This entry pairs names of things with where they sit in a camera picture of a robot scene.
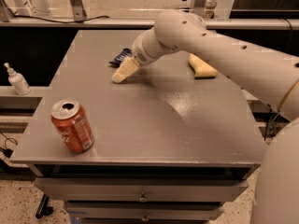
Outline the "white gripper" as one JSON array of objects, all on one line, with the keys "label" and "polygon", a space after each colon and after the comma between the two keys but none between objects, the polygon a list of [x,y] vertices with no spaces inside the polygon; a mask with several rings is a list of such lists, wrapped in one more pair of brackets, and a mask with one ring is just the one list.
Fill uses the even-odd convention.
[{"label": "white gripper", "polygon": [[112,76],[112,81],[121,83],[135,73],[140,65],[154,63],[164,55],[177,52],[162,44],[151,28],[139,35],[132,45],[133,57],[126,57]]}]

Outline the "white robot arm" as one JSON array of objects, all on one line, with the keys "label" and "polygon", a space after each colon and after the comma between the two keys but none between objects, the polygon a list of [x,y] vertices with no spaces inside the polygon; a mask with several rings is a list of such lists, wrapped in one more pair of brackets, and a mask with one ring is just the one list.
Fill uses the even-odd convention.
[{"label": "white robot arm", "polygon": [[112,80],[120,83],[140,66],[181,50],[204,60],[290,122],[263,155],[250,224],[299,224],[299,58],[208,31],[201,17],[168,9],[137,37],[132,56]]}]

